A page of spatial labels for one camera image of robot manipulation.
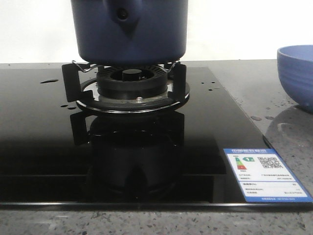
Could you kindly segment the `blue cooking pot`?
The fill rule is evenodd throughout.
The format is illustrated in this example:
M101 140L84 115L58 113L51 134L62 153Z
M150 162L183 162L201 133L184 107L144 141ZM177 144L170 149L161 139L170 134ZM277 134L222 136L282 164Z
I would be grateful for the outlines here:
M73 0L80 57L106 66L154 65L186 51L186 0Z

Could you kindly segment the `blue ceramic bowl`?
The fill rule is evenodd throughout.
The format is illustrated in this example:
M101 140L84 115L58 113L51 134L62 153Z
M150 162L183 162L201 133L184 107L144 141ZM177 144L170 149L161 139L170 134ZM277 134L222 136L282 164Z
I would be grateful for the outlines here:
M280 83L302 109L313 112L313 46L294 45L277 50Z

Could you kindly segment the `right black pot support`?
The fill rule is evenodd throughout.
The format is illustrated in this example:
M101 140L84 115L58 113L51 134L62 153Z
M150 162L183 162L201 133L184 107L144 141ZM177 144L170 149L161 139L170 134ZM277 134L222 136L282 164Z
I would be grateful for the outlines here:
M113 99L98 92L96 74L104 65L78 64L72 61L62 65L62 73L69 102L100 113L138 114L177 108L184 105L190 96L186 82L186 65L175 61L160 67L167 73L167 90L149 98Z

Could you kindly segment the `right black gas burner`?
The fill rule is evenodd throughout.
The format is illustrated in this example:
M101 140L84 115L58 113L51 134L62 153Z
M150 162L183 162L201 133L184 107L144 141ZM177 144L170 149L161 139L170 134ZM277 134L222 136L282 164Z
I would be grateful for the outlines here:
M167 90L167 73L158 66L109 67L96 74L98 92L113 99L149 98Z

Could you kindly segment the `black glass gas stove top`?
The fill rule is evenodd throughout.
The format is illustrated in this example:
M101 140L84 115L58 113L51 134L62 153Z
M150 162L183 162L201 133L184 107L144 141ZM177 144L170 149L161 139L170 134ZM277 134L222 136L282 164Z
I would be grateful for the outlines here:
M187 78L178 110L97 115L66 102L60 69L2 69L1 208L311 211L245 200L224 149L273 147L209 69Z

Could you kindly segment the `blue energy label sticker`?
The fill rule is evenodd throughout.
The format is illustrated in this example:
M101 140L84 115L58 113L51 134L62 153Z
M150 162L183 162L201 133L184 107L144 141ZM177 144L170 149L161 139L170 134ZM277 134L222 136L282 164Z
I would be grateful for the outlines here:
M306 191L274 149L229 148L224 153L243 196L253 203L311 203Z

